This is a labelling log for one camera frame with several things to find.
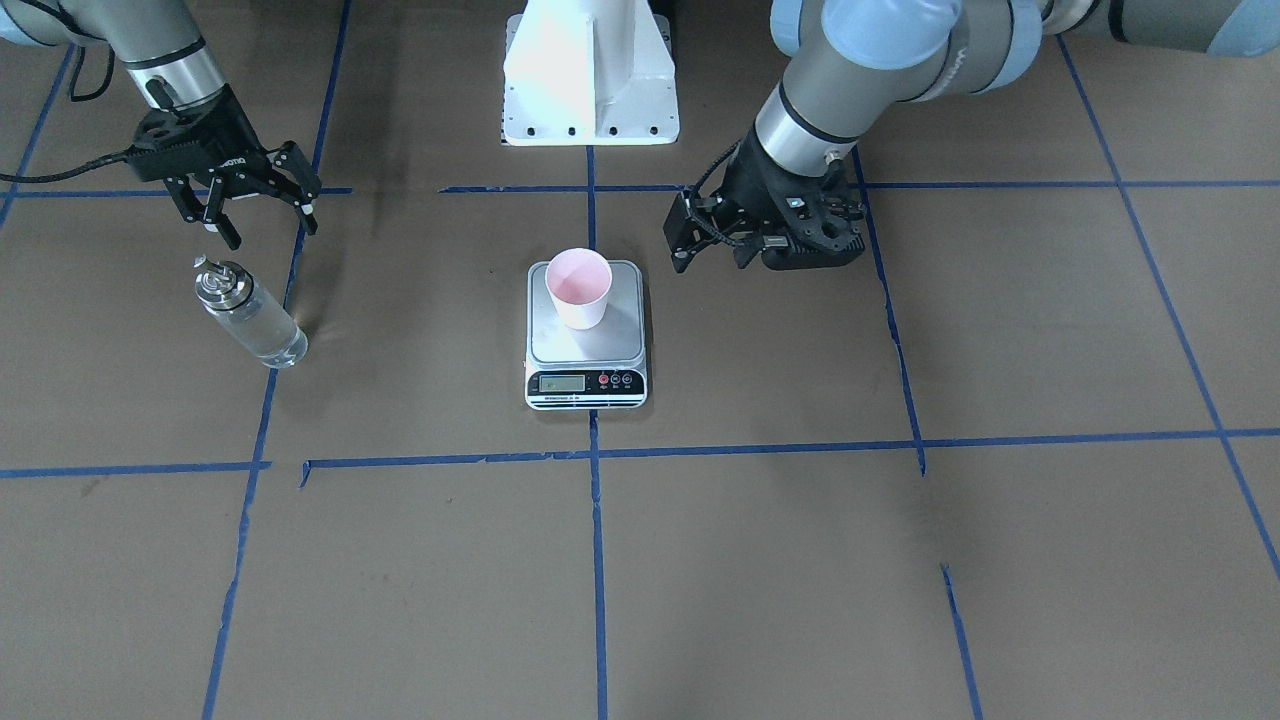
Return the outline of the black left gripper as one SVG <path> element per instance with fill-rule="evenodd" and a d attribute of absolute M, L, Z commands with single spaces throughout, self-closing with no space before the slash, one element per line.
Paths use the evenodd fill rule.
<path fill-rule="evenodd" d="M 717 196 L 677 192 L 663 223 L 677 274 L 694 258 L 736 236 L 735 261 L 754 258 L 776 272 L 845 266 L 867 250 L 865 213 L 852 196 L 847 163 L 819 160 L 818 177 L 777 165 L 755 135 L 733 151 Z"/>

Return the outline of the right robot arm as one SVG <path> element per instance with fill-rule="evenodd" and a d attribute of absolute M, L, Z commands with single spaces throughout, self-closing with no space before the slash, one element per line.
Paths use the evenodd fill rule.
<path fill-rule="evenodd" d="M 220 234 L 229 249 L 241 234 L 225 205 L 265 196 L 289 205 L 307 234 L 317 231 L 314 204 L 321 181 L 300 146 L 262 145 L 202 31 L 183 1 L 5 1 L 3 37 L 13 44 L 101 44 L 148 104 L 131 145 L 70 170 L 65 181 L 122 161 L 143 182 L 165 186 L 182 219 Z"/>

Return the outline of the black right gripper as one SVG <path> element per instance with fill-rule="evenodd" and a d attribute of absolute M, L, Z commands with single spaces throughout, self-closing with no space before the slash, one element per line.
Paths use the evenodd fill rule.
<path fill-rule="evenodd" d="M 242 237 L 224 213 L 227 178 L 212 173 L 223 167 L 230 172 L 230 196 L 260 193 L 280 200 L 293 209 L 307 236 L 317 233 L 314 204 L 323 183 L 312 163 L 294 141 L 266 151 L 229 85 L 191 108 L 151 109 L 136 128 L 131 145 L 134 174 L 141 181 L 165 179 L 180 217 L 216 232 L 236 251 Z M 184 176 L 207 184 L 206 202 Z"/>

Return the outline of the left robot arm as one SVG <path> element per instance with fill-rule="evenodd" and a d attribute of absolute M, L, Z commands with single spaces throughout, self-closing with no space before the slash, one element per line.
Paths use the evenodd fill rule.
<path fill-rule="evenodd" d="M 865 249 L 847 155 L 892 105 L 1010 85 L 1051 35 L 1211 56 L 1277 46 L 1275 1 L 777 1 L 788 64 L 745 136 L 713 161 L 719 187 L 678 192 L 663 231 L 676 272 L 717 245 L 737 266 L 844 266 Z"/>

